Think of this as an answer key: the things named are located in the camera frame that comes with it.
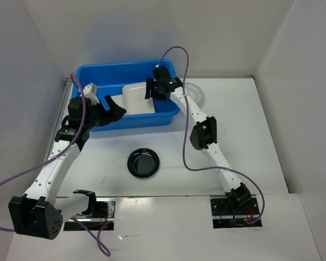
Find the small rectangular white dish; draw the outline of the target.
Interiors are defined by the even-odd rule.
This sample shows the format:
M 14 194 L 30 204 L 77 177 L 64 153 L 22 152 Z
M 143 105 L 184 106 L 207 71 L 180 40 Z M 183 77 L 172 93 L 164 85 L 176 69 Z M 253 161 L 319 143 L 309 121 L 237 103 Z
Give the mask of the small rectangular white dish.
M 153 100 L 145 99 L 146 82 L 125 85 L 122 88 L 122 95 L 127 115 L 155 113 Z

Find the white round bowl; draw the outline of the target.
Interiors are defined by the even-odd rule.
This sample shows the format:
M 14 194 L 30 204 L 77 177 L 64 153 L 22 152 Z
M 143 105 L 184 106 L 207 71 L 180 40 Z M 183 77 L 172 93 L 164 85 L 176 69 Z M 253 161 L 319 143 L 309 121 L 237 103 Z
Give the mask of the white round bowl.
M 203 90 L 196 84 L 185 83 L 185 92 L 192 98 L 192 100 L 201 107 L 204 102 Z

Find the large square white plate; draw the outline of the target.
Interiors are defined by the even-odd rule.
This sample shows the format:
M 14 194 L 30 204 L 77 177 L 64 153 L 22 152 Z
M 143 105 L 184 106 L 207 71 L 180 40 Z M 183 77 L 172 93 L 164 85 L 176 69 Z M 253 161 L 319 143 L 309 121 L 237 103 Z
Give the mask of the large square white plate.
M 113 95 L 111 99 L 115 103 L 115 112 L 118 115 L 124 115 L 127 111 L 124 108 L 123 95 Z

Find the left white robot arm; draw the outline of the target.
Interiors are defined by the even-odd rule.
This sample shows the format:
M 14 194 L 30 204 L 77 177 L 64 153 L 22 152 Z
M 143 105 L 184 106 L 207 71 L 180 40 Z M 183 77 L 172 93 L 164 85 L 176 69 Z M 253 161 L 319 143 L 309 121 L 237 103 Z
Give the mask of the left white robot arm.
M 106 95 L 105 109 L 95 95 L 70 99 L 68 114 L 57 131 L 53 149 L 34 183 L 21 197 L 9 202 L 9 213 L 17 234 L 54 239 L 62 224 L 77 214 L 89 218 L 97 215 L 99 204 L 92 191 L 78 189 L 59 203 L 58 191 L 71 165 L 80 155 L 93 127 L 102 127 L 120 120 L 126 110 Z

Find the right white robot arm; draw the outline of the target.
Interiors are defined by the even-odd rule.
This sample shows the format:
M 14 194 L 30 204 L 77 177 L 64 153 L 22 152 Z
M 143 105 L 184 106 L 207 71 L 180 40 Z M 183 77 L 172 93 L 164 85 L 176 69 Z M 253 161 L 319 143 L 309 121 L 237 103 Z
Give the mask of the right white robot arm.
M 156 65 L 153 78 L 146 80 L 145 98 L 157 101 L 170 99 L 194 124 L 190 143 L 195 150 L 202 152 L 217 170 L 227 205 L 231 214 L 241 213 L 251 199 L 251 193 L 246 185 L 230 169 L 225 156 L 217 142 L 217 121 L 215 117 L 204 113 L 198 104 L 184 90 L 183 82 L 178 77 L 172 77 L 166 66 Z

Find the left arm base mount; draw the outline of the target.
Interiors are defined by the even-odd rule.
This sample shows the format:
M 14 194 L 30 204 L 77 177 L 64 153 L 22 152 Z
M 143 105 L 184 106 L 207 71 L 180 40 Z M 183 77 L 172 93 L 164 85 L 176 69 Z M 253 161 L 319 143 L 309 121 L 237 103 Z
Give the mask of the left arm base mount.
M 65 231 L 98 231 L 102 226 L 106 231 L 114 229 L 116 199 L 97 197 L 95 200 L 87 196 L 75 197 L 60 202 L 59 207 Z

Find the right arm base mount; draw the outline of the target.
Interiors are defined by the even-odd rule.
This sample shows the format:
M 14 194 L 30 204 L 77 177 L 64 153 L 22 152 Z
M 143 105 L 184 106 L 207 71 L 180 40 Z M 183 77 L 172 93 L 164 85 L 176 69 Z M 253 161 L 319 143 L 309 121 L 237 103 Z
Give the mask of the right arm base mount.
M 256 219 L 259 214 L 259 207 L 256 197 L 252 197 L 240 210 L 233 211 L 225 196 L 210 197 L 212 224 L 214 229 L 218 228 L 243 228 L 262 227 L 261 220 L 248 224 L 250 220 Z

